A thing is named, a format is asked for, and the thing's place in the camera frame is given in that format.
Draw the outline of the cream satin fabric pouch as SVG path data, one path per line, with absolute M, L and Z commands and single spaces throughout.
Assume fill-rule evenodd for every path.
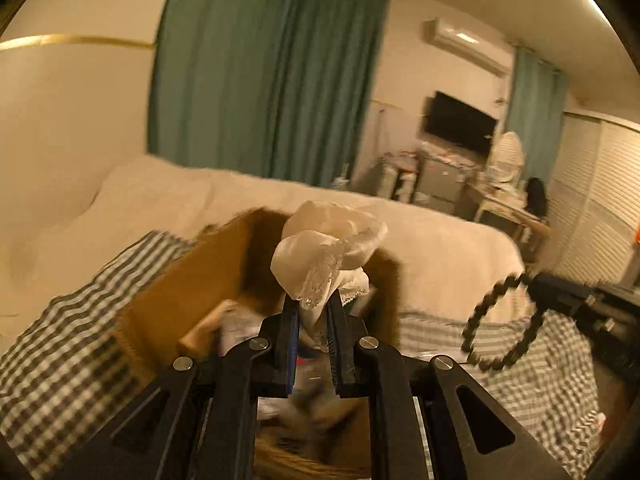
M 386 223 L 370 212 L 314 200 L 286 220 L 270 270 L 288 296 L 299 302 L 308 333 L 317 330 L 334 292 L 349 301 L 369 291 L 363 267 L 387 232 Z

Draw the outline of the white louvered wardrobe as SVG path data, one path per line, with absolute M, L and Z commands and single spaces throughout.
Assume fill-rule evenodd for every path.
M 551 234 L 539 267 L 578 282 L 639 272 L 639 125 L 566 112 L 548 185 Z

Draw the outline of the brown cardboard box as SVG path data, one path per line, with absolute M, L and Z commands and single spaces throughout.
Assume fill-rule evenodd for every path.
M 116 316 L 115 337 L 132 374 L 147 385 L 181 351 L 201 359 L 213 335 L 188 344 L 183 338 L 221 309 L 226 300 L 264 318 L 282 308 L 284 291 L 271 273 L 287 214 L 254 209 L 226 224 L 206 226 L 186 253 Z M 255 470 L 267 479 L 356 479 L 370 474 L 369 411 L 366 401 L 339 400 L 347 413 L 315 445 L 294 445 L 272 426 L 256 440 Z

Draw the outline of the checkered bed sheet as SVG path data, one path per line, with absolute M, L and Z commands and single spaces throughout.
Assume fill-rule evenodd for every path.
M 191 249 L 151 231 L 76 292 L 51 300 L 1 358 L 1 434 L 36 479 L 47 479 L 134 396 L 113 336 L 116 313 Z M 585 478 L 600 430 L 590 344 L 573 322 L 544 317 L 518 362 L 470 374 L 574 479 Z

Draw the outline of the wooden dressing table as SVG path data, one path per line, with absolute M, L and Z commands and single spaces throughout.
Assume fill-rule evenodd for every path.
M 476 205 L 473 221 L 480 223 L 484 214 L 493 214 L 515 223 L 512 240 L 521 249 L 523 260 L 527 264 L 535 263 L 551 234 L 548 221 L 536 217 L 514 202 L 500 198 L 496 194 L 496 188 L 474 183 L 467 183 L 465 188 L 470 200 Z

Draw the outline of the white vanity mirror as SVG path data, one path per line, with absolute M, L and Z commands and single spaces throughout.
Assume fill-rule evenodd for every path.
M 514 193 L 525 165 L 520 137 L 513 131 L 503 133 L 494 146 L 487 166 L 489 183 L 495 188 Z

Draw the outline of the cream quilted blanket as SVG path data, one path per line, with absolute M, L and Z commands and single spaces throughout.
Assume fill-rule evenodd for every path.
M 49 301 L 90 281 L 147 232 L 190 240 L 244 211 L 292 214 L 310 200 L 365 210 L 388 229 L 406 310 L 465 320 L 498 281 L 520 273 L 514 241 L 489 226 L 413 205 L 140 156 L 112 170 L 27 167 L 1 175 L 1 342 Z

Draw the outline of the teal curtain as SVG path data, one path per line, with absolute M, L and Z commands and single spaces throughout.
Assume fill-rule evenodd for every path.
M 506 131 L 515 132 L 521 140 L 524 179 L 549 183 L 558 156 L 567 95 L 568 79 L 562 70 L 526 47 L 516 48 Z
M 166 0 L 148 149 L 327 188 L 355 161 L 390 0 Z

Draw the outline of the black wall television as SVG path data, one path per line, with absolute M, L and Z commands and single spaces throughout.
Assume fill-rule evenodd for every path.
M 497 124 L 496 118 L 478 108 L 436 91 L 425 107 L 423 130 L 487 158 Z

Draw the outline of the wall air conditioner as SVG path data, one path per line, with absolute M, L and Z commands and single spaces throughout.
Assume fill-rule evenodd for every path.
M 424 23 L 424 37 L 432 46 L 464 58 L 497 77 L 504 77 L 511 71 L 510 52 L 441 18 Z

